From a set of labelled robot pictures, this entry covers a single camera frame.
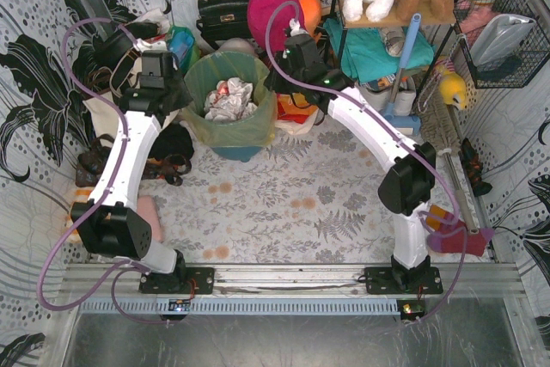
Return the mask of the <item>teal plastic trash bin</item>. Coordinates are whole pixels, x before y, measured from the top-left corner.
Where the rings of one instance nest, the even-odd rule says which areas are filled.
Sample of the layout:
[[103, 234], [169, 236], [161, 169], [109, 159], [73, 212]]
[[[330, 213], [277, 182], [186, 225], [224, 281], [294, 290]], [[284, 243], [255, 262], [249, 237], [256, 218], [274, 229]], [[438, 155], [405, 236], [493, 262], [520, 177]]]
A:
[[211, 150], [223, 159], [239, 162], [249, 162], [257, 155], [261, 146], [238, 146], [238, 147], [211, 147]]

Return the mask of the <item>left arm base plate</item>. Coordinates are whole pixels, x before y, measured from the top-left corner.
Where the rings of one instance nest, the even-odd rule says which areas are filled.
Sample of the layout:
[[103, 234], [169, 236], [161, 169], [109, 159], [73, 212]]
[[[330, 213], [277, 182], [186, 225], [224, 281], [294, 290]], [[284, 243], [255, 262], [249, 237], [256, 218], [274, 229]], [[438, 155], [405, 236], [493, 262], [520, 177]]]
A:
[[157, 295], [210, 295], [213, 292], [213, 267], [188, 267], [183, 279], [174, 274], [151, 272], [140, 278], [138, 290]]

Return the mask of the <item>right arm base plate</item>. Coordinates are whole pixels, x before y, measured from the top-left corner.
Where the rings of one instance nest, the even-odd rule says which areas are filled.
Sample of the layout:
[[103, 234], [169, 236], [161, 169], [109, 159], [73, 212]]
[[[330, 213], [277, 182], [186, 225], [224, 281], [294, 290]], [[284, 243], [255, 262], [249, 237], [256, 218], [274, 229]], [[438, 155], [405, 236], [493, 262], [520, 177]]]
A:
[[371, 295], [443, 294], [443, 283], [437, 268], [431, 267], [424, 275], [400, 285], [390, 267], [365, 267], [366, 290]]

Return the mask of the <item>yellow-green trash bag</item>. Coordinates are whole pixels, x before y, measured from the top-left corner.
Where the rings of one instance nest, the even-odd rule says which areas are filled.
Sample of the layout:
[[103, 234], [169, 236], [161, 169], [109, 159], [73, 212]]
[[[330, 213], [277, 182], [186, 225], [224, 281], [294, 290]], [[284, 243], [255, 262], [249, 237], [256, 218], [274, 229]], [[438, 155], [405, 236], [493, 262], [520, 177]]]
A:
[[[180, 111], [199, 142], [215, 147], [263, 147], [274, 138], [276, 95], [265, 86], [267, 67], [244, 52], [213, 52], [186, 73], [192, 103]], [[254, 110], [235, 120], [215, 120], [206, 111], [207, 99], [221, 81], [236, 79], [252, 87]]]

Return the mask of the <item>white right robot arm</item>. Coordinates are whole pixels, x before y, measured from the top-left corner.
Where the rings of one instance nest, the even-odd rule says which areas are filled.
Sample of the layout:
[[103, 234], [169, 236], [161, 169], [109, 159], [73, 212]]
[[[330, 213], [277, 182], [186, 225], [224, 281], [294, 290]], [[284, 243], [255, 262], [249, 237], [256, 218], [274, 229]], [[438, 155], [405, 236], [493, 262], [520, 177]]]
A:
[[436, 151], [416, 144], [379, 114], [341, 70], [329, 67], [313, 38], [300, 33], [286, 39], [280, 52], [268, 52], [272, 63], [266, 85], [289, 95], [297, 92], [337, 120], [375, 156], [385, 176], [377, 193], [394, 220], [394, 251], [388, 267], [368, 270], [370, 294], [440, 294], [439, 271], [432, 266], [426, 243], [425, 217], [437, 178]]

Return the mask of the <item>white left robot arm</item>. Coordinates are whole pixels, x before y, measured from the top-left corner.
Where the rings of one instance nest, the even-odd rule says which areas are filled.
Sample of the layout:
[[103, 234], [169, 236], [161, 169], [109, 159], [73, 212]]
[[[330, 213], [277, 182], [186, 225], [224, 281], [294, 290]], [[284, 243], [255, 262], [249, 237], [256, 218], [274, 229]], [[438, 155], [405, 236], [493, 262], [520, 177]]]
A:
[[142, 53], [138, 86], [120, 97], [119, 126], [105, 168], [87, 202], [74, 204], [71, 218], [88, 252], [141, 267], [143, 293], [180, 293], [189, 285], [183, 255], [154, 240], [137, 201], [147, 156], [165, 119], [193, 98], [172, 52], [143, 40], [135, 48]]

